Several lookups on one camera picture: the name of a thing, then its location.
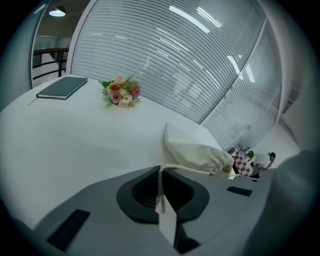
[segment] dark green notebook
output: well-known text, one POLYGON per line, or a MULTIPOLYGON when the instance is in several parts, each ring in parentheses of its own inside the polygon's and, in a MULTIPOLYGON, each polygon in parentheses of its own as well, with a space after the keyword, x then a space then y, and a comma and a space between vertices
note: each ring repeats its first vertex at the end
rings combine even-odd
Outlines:
POLYGON ((83 77, 63 77, 40 91, 37 98, 66 100, 88 81, 83 77))

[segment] green leaves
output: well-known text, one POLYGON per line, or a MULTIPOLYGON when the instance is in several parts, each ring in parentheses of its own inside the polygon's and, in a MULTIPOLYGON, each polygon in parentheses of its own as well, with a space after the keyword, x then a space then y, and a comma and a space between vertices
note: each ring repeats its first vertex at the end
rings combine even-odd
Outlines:
POLYGON ((102 86, 103 86, 104 88, 107 88, 107 86, 110 85, 111 83, 113 83, 114 81, 115 81, 115 80, 109 81, 109 82, 104 81, 104 82, 102 82, 102 86))

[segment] pink checkered fabric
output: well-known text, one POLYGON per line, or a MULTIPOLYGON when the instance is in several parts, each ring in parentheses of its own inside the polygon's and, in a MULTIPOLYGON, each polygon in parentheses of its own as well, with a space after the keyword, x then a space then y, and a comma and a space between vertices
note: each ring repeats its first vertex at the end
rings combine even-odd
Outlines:
POLYGON ((234 163, 236 170, 238 173, 242 176, 250 176, 254 169, 251 167, 250 164, 246 162, 246 160, 242 157, 239 151, 235 152, 235 155, 233 156, 234 163))

